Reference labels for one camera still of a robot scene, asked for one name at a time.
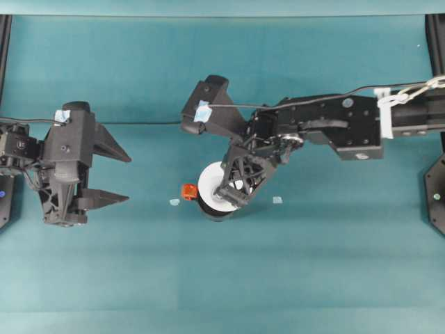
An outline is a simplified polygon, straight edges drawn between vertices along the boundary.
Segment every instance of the black bracket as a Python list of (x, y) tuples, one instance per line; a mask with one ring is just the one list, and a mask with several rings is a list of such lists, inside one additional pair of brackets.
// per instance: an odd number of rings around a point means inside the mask
[[(11, 15), (0, 15), (0, 105), (3, 95), (3, 83), (12, 21), (13, 17)], [(12, 176), (0, 176), (0, 228), (7, 224), (10, 219), (14, 180), (15, 178)]]
[[(445, 74), (445, 14), (426, 15), (426, 38), (432, 73)], [(445, 152), (445, 132), (441, 132)], [(424, 175), (430, 222), (445, 234), (445, 154)]]

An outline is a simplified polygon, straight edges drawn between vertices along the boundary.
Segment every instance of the screw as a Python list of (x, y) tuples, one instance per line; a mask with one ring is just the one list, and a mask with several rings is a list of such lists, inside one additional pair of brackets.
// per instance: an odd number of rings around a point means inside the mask
[(357, 159), (359, 159), (359, 160), (367, 160), (367, 159), (369, 159), (369, 156), (367, 154), (364, 154), (364, 153), (357, 153), (355, 155), (355, 157)]
[(354, 105), (354, 100), (351, 99), (350, 97), (348, 97), (347, 99), (344, 99), (343, 102), (341, 103), (341, 105), (344, 108), (350, 108)]
[(18, 140), (18, 141), (17, 141), (17, 148), (18, 148), (19, 150), (24, 150), (24, 149), (26, 148), (26, 142), (21, 141), (21, 140)]

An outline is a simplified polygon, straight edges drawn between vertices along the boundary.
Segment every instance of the gripper jaw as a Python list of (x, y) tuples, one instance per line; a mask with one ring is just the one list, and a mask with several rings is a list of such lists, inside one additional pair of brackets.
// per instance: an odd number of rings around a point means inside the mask
[(35, 170), (44, 222), (73, 226), (87, 222), (86, 212), (129, 199), (104, 190), (88, 188), (92, 156), (130, 162), (131, 158), (101, 123), (87, 102), (63, 106), (69, 119), (54, 125), (42, 142), (39, 168)]

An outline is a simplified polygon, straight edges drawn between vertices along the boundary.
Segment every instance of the tape roll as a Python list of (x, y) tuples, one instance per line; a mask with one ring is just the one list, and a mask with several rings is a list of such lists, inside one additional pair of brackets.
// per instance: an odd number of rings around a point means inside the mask
[(202, 171), (197, 182), (197, 189), (201, 199), (212, 209), (219, 212), (232, 212), (238, 208), (215, 195), (215, 190), (220, 186), (223, 177), (224, 170), (221, 168), (221, 161), (213, 162)]

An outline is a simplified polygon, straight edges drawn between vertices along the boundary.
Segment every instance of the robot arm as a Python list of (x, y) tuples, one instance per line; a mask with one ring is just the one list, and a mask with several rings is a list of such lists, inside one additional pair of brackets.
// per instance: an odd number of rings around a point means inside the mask
[[(198, 83), (182, 111), (184, 131), (209, 132), (230, 140), (222, 161), (206, 168), (197, 186), (196, 199), (213, 219), (246, 206), (277, 167), (287, 164), (291, 153), (306, 141), (329, 145), (342, 160), (383, 156), (382, 128), (388, 124), (381, 124), (383, 117), (376, 98), (286, 98), (276, 106), (258, 108), (244, 120), (227, 95), (227, 87), (225, 78), (207, 77)], [(389, 119), (391, 136), (445, 131), (445, 89), (422, 93), (409, 103), (394, 104)], [(445, 170), (437, 170), (437, 166), (427, 172), (426, 188), (431, 221), (445, 233), (445, 203), (434, 199), (437, 193), (445, 196)]]
[(0, 174), (4, 179), (24, 175), (39, 194), (45, 223), (84, 224), (88, 210), (128, 199), (88, 188), (93, 154), (124, 162), (131, 159), (96, 122), (87, 102), (65, 104), (57, 115), (61, 122), (51, 126), (43, 141), (29, 136), (28, 125), (0, 124)]

